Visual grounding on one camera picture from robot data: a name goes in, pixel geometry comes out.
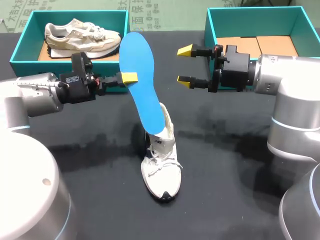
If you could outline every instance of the shoe heel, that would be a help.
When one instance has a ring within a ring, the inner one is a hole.
[[[72,54],[78,53],[76,50],[60,50],[60,49],[50,49],[50,57],[56,58],[70,58]]]

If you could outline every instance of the teal box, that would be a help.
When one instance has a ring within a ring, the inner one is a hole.
[[[206,47],[212,48],[217,44],[217,38],[257,36],[290,36],[300,57],[320,57],[319,36],[302,6],[207,9],[204,30]],[[209,68],[212,76],[212,60]]]
[[[39,73],[59,74],[72,71],[72,63],[66,61],[38,61],[47,23],[65,25],[72,19],[91,22],[104,29],[117,31],[123,37],[130,32],[129,13],[126,10],[62,10],[33,11],[11,56],[10,64],[17,77]],[[93,72],[101,76],[113,76],[120,72],[119,61],[95,61]],[[112,92],[128,91],[127,88],[110,88]]]

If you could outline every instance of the open box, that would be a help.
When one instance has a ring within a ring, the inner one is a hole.
[[[40,56],[47,53],[44,46],[46,24],[65,25],[72,19],[91,22],[104,29],[116,31],[123,37],[130,32],[129,14],[125,10],[33,11],[10,59],[17,77],[40,73],[54,73],[59,76],[72,71],[70,58],[50,59]],[[93,59],[92,63],[93,71],[102,76],[110,77],[120,72],[118,54],[103,59]],[[123,87],[109,89],[110,92],[128,90]]]
[[[320,57],[320,39],[302,6],[208,8],[204,44],[236,45],[257,60],[260,54]],[[214,61],[209,61],[210,75]]]

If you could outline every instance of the black table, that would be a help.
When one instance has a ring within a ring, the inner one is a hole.
[[[275,97],[208,93],[177,84],[207,78],[204,58],[177,57],[202,31],[144,32],[153,51],[154,86],[174,123],[182,183],[170,203],[156,202],[140,164],[142,133],[130,94],[67,104],[30,119],[63,173],[86,240],[283,240],[278,209],[284,192],[312,166],[274,157],[266,141]],[[19,34],[0,34],[1,79]]]

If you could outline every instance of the beige sneaker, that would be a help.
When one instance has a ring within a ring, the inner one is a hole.
[[[68,58],[79,52],[90,59],[102,58],[116,53],[121,42],[118,32],[75,18],[63,26],[48,23],[44,37],[52,58]]]

